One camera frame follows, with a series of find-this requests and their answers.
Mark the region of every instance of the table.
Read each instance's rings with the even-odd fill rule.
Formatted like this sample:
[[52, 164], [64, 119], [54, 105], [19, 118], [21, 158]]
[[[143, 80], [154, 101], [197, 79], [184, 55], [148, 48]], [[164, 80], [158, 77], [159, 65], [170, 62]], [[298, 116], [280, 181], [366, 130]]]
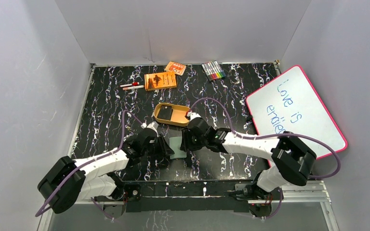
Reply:
[[[227, 107], [236, 131], [255, 134], [254, 126], [248, 120], [245, 98], [275, 78], [278, 71], [274, 63], [222, 64], [227, 77], [209, 82], [202, 66], [196, 64], [187, 65], [185, 73], [177, 76], [178, 87], [174, 89], [123, 91], [119, 87], [135, 81], [143, 84], [144, 74], [164, 72], [164, 68], [164, 65], [94, 67], [72, 158], [86, 158], [118, 147], [122, 129], [121, 111], [127, 109], [140, 120], [150, 123], [153, 121], [154, 108], [160, 102], [190, 106], [202, 97], [215, 98]], [[214, 102], [201, 102], [194, 111], [215, 128], [226, 127], [229, 122], [223, 109]], [[139, 129], [140, 125], [126, 116], [126, 137]], [[181, 136], [180, 128], [176, 126], [162, 125], [158, 130], [167, 141], [169, 137]], [[268, 168], [264, 159], [245, 154], [214, 153], [204, 148], [179, 160], [143, 156], [138, 165], [122, 170], [118, 175], [125, 182], [142, 184], [144, 190], [152, 188], [150, 185], [153, 184], [159, 187], [165, 185], [165, 182], [190, 181], [194, 181], [195, 187], [199, 189], [200, 184], [207, 181], [216, 188], [220, 184], [224, 189], [229, 189], [229, 186], [235, 184], [234, 181], [251, 181], [258, 172]], [[193, 192], [191, 187], [184, 192]], [[160, 194], [155, 191], [145, 190], [141, 195], [167, 196], [164, 190]], [[207, 195], [223, 195], [223, 192], [216, 192], [208, 190]], [[202, 196], [202, 190], [196, 190], [190, 196], [198, 195]]]

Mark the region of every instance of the red marker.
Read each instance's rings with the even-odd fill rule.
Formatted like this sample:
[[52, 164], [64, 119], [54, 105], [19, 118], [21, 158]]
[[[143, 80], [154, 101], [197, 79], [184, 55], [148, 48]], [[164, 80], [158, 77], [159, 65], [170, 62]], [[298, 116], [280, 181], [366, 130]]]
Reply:
[[139, 82], [133, 82], [133, 83], [130, 83], [130, 84], [121, 85], [120, 87], [124, 88], [124, 87], [138, 86], [139, 84], [140, 84]]

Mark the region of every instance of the metal frame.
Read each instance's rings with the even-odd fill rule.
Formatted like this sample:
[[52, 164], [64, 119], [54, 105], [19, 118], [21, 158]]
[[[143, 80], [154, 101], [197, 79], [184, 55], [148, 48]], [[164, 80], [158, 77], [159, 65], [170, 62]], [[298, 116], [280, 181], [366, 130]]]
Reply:
[[[279, 60], [275, 60], [273, 62], [277, 75], [280, 75], [280, 62]], [[67, 155], [71, 156], [71, 150], [73, 149], [74, 141], [76, 140], [77, 131], [79, 129], [80, 120], [83, 115], [85, 102], [89, 93], [91, 81], [93, 78], [94, 69], [96, 67], [104, 67], [109, 65], [93, 65], [90, 77], [87, 85], [87, 89], [82, 101], [81, 110], [79, 116], [76, 121], [76, 127], [73, 133], [73, 137], [70, 143], [70, 147], [68, 150]], [[283, 203], [304, 203], [304, 202], [319, 202], [321, 204], [321, 208], [323, 210], [324, 218], [327, 223], [329, 231], [339, 231], [338, 224], [336, 222], [334, 213], [331, 207], [331, 200], [330, 195], [328, 194], [327, 188], [324, 184], [324, 181], [308, 181], [306, 186], [295, 186], [295, 185], [284, 185], [282, 186], [284, 200]], [[263, 203], [263, 201], [259, 200], [249, 200], [248, 203]], [[90, 205], [92, 204], [91, 201], [80, 201], [76, 202], [75, 204], [79, 205]], [[123, 205], [123, 202], [101, 202], [101, 205]], [[53, 211], [49, 210], [45, 214], [42, 215], [39, 226], [37, 231], [47, 231], [49, 229], [49, 224], [52, 219]]]

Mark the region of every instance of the pack of colored markers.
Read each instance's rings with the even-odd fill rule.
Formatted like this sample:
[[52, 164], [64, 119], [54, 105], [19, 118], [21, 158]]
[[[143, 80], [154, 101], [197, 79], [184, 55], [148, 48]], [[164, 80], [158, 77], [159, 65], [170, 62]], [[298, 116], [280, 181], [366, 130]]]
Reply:
[[209, 81], [214, 81], [226, 76], [225, 72], [216, 60], [202, 64], [202, 68]]

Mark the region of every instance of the yellow tray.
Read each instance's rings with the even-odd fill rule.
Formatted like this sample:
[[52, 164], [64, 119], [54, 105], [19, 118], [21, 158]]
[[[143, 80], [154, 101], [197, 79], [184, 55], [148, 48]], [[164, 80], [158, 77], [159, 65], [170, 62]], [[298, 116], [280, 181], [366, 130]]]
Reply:
[[[171, 120], [158, 119], [157, 115], [162, 106], [171, 106], [172, 107], [172, 116]], [[162, 124], [176, 125], [180, 127], [186, 127], [189, 123], [189, 120], [185, 117], [186, 113], [189, 111], [189, 107], [175, 105], [171, 103], [159, 103], [154, 110], [154, 118], [157, 122]]]

